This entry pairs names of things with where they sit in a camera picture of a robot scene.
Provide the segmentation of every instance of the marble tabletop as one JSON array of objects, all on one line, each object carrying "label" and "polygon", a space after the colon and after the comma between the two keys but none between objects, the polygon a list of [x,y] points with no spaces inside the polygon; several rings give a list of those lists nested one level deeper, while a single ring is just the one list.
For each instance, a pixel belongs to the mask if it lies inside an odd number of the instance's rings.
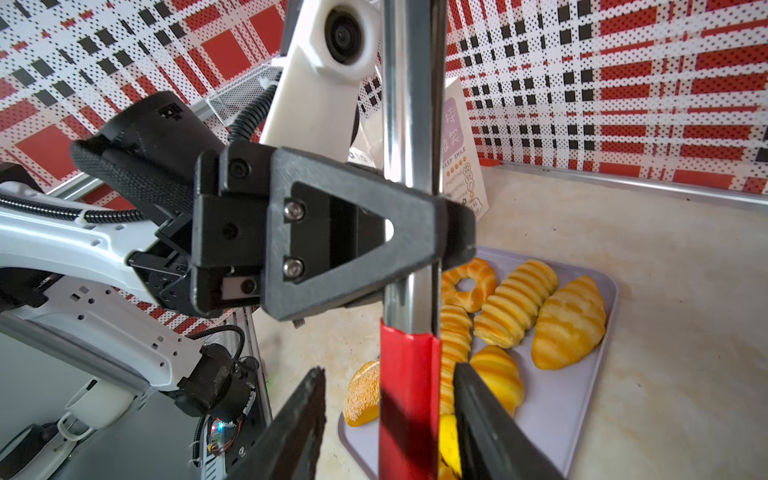
[{"label": "marble tabletop", "polygon": [[[571,478],[765,478],[768,216],[658,193],[483,168],[478,245],[602,270],[620,286],[611,343]],[[294,329],[254,325],[275,414],[326,370],[317,478],[365,478],[336,422],[379,354],[380,303]]]}]

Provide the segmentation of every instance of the camera lens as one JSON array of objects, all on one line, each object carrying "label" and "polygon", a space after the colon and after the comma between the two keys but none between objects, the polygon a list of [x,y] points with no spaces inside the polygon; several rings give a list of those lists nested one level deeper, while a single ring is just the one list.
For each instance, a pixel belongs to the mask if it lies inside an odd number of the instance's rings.
[{"label": "camera lens", "polygon": [[355,17],[333,10],[326,20],[326,44],[334,60],[349,65],[362,47],[362,31]]}]

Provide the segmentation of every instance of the red and white checkered backdrop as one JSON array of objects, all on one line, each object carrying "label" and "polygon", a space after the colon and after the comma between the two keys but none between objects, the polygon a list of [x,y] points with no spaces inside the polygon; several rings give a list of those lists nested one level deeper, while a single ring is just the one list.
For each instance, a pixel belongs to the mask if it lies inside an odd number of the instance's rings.
[{"label": "red and white checkered backdrop", "polygon": [[[0,5],[0,161],[45,189],[69,144],[159,90],[188,104],[277,53],[274,0],[8,0]],[[448,76],[481,162],[768,194],[768,2],[449,0]],[[381,108],[376,78],[360,111]],[[225,127],[207,124],[222,138]],[[108,187],[85,201],[129,207]],[[182,333],[219,320],[145,310]]]}]

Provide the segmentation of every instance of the red handle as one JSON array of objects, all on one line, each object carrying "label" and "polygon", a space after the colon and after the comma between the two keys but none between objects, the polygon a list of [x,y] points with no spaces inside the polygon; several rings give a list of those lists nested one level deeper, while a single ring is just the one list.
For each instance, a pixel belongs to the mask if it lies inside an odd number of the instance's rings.
[{"label": "red handle", "polygon": [[437,478],[440,340],[381,325],[379,478]]}]

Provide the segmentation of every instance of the chrome metal tube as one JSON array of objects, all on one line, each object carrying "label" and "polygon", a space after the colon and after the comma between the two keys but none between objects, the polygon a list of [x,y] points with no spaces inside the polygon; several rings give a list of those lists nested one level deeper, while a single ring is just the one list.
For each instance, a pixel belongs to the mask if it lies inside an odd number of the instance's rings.
[{"label": "chrome metal tube", "polygon": [[[430,194],[441,182],[445,82],[445,0],[385,0],[384,176]],[[404,333],[437,328],[439,264],[384,291],[384,323]]]}]

